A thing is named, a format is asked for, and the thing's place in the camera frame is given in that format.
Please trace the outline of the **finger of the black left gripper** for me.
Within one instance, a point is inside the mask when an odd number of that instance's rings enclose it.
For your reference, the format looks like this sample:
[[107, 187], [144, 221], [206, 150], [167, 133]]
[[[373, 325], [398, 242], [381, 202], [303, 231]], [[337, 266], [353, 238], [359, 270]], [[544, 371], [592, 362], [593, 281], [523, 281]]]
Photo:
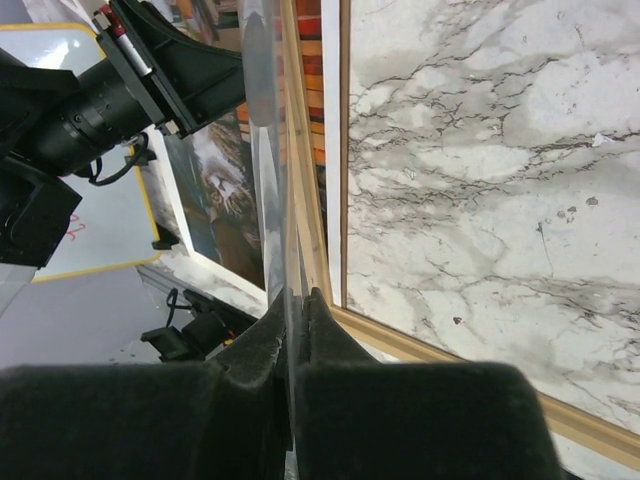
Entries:
[[162, 111], [156, 125], [173, 122], [179, 133], [194, 133], [245, 102], [239, 53], [190, 38], [149, 2], [109, 7], [132, 44], [130, 57], [144, 63], [143, 83]]

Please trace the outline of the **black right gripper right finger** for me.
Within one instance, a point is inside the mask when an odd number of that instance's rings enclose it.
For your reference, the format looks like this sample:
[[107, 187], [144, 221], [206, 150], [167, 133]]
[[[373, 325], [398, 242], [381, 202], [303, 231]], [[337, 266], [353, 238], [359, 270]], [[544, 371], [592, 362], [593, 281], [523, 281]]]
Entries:
[[303, 479], [561, 479], [536, 392], [492, 362], [382, 363], [305, 299], [294, 380]]

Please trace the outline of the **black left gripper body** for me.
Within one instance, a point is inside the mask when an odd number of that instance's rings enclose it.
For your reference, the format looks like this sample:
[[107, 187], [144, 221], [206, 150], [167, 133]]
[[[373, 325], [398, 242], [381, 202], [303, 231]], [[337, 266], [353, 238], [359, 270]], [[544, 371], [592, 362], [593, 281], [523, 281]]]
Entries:
[[75, 75], [1, 54], [1, 177], [62, 177], [149, 126], [188, 136], [195, 115], [174, 73], [189, 39], [147, 1], [95, 12], [101, 61]]

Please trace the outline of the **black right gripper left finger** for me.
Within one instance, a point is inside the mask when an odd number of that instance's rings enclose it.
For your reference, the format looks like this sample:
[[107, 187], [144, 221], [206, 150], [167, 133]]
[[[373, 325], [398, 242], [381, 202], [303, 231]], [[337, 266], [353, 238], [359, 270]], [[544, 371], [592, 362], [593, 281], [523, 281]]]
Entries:
[[284, 302], [207, 361], [1, 373], [5, 479], [280, 479]]

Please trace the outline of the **cat and books photo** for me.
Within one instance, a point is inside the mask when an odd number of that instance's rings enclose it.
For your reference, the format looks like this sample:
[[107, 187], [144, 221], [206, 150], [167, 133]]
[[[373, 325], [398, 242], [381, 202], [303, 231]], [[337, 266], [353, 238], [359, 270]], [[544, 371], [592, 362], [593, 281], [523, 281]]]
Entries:
[[[213, 47], [241, 52], [242, 1], [162, 1], [174, 28]], [[340, 183], [334, 177], [339, 144], [337, 109], [325, 89], [324, 53], [330, 34], [323, 1], [277, 1], [281, 89], [285, 99], [288, 245], [295, 252], [298, 295], [319, 288], [336, 299], [329, 238], [337, 225]], [[263, 255], [245, 102], [186, 137], [149, 134], [158, 158], [157, 209], [179, 243], [164, 258], [171, 271], [198, 289], [235, 291], [266, 305]]]

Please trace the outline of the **light wooden picture frame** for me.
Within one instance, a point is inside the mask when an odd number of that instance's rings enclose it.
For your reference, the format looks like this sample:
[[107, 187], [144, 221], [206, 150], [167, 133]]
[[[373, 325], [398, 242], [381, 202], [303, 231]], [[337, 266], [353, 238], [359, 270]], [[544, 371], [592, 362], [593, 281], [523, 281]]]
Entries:
[[639, 5], [325, 1], [327, 193], [292, 220], [337, 312], [517, 366], [565, 467], [639, 475]]

